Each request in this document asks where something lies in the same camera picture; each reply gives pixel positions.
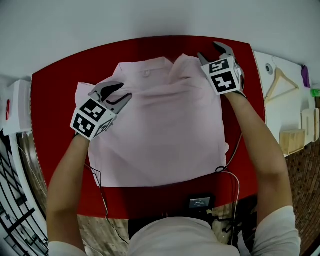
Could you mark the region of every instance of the wooden hanger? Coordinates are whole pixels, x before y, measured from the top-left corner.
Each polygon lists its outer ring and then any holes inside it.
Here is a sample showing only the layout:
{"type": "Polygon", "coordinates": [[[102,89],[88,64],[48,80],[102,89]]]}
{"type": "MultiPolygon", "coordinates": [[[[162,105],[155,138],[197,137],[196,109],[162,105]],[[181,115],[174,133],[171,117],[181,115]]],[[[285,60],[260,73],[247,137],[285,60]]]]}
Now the wooden hanger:
{"type": "Polygon", "coordinates": [[[299,86],[298,86],[295,82],[293,82],[292,80],[290,80],[290,79],[283,73],[283,71],[276,66],[275,71],[274,71],[274,81],[273,81],[273,83],[272,83],[269,91],[267,92],[267,94],[266,94],[266,96],[265,96],[264,102],[265,102],[265,103],[268,103],[269,101],[272,101],[272,100],[274,100],[274,99],[276,99],[276,98],[279,98],[279,97],[281,97],[281,96],[283,96],[283,95],[285,95],[285,94],[291,93],[291,92],[293,92],[293,91],[295,91],[295,90],[299,90],[299,86]],[[283,92],[283,93],[280,93],[279,95],[271,98],[272,93],[274,92],[274,90],[275,90],[275,88],[276,88],[276,86],[277,86],[278,81],[279,81],[280,78],[283,78],[284,80],[286,80],[289,84],[293,85],[294,88],[291,89],[291,90],[285,91],[285,92],[283,92]]]}

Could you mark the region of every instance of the white wall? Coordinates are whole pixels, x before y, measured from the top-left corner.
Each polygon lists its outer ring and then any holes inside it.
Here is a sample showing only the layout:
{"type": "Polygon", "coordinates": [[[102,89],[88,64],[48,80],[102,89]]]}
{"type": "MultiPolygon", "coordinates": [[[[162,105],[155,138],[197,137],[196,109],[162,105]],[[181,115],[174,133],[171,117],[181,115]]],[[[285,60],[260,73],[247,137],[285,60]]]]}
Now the white wall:
{"type": "Polygon", "coordinates": [[[320,82],[318,0],[0,0],[0,75],[126,39],[197,35],[307,64],[320,82]]]}

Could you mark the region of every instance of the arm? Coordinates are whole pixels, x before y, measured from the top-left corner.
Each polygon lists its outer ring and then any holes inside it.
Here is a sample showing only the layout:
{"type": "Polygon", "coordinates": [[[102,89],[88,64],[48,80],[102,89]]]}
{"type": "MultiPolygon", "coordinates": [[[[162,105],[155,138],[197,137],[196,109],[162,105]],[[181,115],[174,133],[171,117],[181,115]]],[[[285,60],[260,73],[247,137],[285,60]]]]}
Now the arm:
{"type": "Polygon", "coordinates": [[[81,135],[72,140],[51,179],[46,206],[49,242],[68,243],[83,251],[77,209],[89,143],[81,135]]]}
{"type": "Polygon", "coordinates": [[[257,224],[276,210],[292,206],[287,163],[282,150],[249,101],[227,93],[240,124],[246,149],[255,167],[258,182],[257,224]]]}

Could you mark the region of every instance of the green object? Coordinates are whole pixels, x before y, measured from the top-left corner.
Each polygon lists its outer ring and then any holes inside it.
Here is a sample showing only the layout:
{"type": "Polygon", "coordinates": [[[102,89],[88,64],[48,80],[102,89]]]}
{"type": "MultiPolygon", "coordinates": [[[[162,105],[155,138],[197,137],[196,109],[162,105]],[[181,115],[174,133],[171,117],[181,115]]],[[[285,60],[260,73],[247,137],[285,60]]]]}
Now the green object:
{"type": "Polygon", "coordinates": [[[320,97],[320,89],[311,89],[310,93],[312,97],[320,97]]]}

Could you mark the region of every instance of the wooden block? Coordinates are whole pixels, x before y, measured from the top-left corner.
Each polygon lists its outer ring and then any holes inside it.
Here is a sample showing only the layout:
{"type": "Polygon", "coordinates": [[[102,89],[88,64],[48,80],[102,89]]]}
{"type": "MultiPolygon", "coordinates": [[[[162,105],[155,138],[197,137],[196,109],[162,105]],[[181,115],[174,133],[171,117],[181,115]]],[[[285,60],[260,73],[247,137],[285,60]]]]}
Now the wooden block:
{"type": "Polygon", "coordinates": [[[313,142],[319,139],[320,135],[320,120],[319,120],[319,108],[314,110],[314,138],[313,142]]]}
{"type": "Polygon", "coordinates": [[[308,144],[315,140],[315,110],[305,109],[301,112],[302,129],[305,130],[305,142],[308,144]]]}
{"type": "Polygon", "coordinates": [[[305,148],[306,131],[303,129],[280,132],[279,144],[285,155],[291,155],[305,148]]]}

